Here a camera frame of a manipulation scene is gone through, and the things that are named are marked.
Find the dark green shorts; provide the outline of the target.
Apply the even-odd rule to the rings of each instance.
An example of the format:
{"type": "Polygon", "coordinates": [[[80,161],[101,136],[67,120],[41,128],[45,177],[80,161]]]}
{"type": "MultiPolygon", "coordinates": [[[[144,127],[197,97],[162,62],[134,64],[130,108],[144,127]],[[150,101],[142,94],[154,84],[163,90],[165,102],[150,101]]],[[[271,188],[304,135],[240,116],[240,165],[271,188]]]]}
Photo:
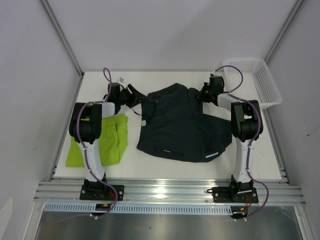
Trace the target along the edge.
{"type": "Polygon", "coordinates": [[[141,101],[137,149],[154,157],[208,163],[232,143],[231,122],[203,112],[199,91],[175,83],[141,101]]]}

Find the lime green shorts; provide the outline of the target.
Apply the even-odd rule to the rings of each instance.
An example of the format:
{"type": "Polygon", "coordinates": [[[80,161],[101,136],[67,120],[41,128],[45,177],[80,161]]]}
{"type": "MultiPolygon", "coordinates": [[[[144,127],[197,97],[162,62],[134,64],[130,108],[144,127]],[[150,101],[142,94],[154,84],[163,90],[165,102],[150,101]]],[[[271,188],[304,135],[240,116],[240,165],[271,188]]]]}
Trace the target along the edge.
{"type": "MultiPolygon", "coordinates": [[[[98,149],[102,166],[119,164],[128,146],[128,117],[117,114],[102,119],[98,149]]],[[[66,167],[84,167],[81,149],[72,137],[66,158],[66,167]]]]}

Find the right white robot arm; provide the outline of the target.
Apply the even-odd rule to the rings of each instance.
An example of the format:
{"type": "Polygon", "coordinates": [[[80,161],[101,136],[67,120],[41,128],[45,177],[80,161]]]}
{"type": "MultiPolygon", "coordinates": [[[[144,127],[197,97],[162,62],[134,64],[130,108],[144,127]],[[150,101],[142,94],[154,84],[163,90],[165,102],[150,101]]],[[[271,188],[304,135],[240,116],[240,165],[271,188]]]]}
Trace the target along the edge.
{"type": "Polygon", "coordinates": [[[239,202],[254,189],[251,171],[255,146],[263,132],[263,122],[257,100],[237,97],[225,91],[224,87],[223,77],[212,74],[197,98],[230,111],[231,133],[236,139],[236,162],[228,196],[232,201],[239,202]]]}

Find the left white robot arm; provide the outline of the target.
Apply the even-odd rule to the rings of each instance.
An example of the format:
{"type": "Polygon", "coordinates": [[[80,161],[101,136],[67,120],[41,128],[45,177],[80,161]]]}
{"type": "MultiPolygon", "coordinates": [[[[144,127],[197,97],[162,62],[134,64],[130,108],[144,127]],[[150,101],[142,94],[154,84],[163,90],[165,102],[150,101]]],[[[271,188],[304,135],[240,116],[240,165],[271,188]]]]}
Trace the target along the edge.
{"type": "Polygon", "coordinates": [[[91,189],[97,200],[108,196],[109,184],[103,170],[99,153],[99,139],[102,134],[103,118],[117,114],[121,106],[133,108],[146,95],[131,84],[109,83],[107,94],[100,101],[76,102],[69,123],[69,134],[78,144],[86,168],[84,186],[91,189]]]}

